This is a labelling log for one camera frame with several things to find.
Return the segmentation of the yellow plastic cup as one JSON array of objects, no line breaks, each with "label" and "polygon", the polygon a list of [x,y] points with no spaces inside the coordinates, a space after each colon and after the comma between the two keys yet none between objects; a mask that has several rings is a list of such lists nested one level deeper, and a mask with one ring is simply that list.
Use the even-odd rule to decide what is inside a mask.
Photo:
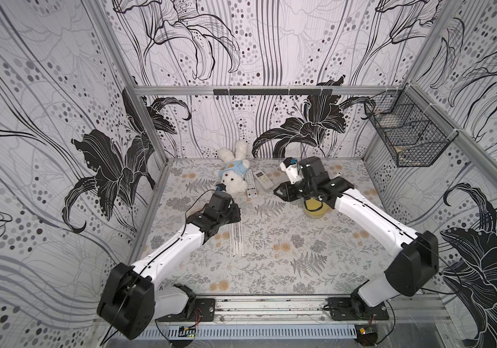
[{"label": "yellow plastic cup", "polygon": [[332,209],[325,203],[315,200],[308,199],[303,202],[303,211],[304,213],[313,219],[323,218],[327,213],[329,213]]}]

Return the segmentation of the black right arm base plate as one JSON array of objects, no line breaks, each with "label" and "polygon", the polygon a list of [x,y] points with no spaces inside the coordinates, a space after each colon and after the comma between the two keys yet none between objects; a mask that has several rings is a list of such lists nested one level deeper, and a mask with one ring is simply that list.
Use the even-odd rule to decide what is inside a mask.
[{"label": "black right arm base plate", "polygon": [[384,302],[375,307],[369,307],[352,297],[328,297],[323,310],[328,312],[331,319],[335,321],[381,321],[390,319]]}]

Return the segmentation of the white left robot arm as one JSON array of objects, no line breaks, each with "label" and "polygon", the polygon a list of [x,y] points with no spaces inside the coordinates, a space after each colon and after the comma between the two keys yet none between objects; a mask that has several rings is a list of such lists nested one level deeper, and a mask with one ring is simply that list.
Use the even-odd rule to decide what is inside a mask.
[{"label": "white left robot arm", "polygon": [[241,209],[230,194],[212,191],[202,210],[185,218],[183,227],[156,251],[131,265],[115,265],[107,278],[97,315],[127,339],[138,337],[156,319],[198,320],[196,294],[190,287],[162,282],[222,226],[241,221]]}]

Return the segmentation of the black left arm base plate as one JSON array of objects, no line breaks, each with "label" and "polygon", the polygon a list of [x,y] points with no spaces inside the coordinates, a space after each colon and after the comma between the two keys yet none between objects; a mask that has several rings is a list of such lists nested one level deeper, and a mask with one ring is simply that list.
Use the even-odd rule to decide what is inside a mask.
[{"label": "black left arm base plate", "polygon": [[212,322],[216,309],[215,298],[196,298],[187,303],[187,307],[177,315],[168,315],[159,319],[162,322]]}]

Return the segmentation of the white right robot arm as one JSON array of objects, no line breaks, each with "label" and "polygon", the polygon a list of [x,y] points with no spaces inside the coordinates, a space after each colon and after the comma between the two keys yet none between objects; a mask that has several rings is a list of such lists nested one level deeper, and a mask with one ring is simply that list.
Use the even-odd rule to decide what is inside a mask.
[{"label": "white right robot arm", "polygon": [[439,269],[438,238],[397,221],[372,204],[341,175],[329,176],[321,159],[292,157],[280,163],[288,180],[274,194],[286,202],[314,199],[349,217],[374,237],[393,258],[388,268],[351,293],[351,305],[363,316],[384,301],[398,295],[414,296]]}]

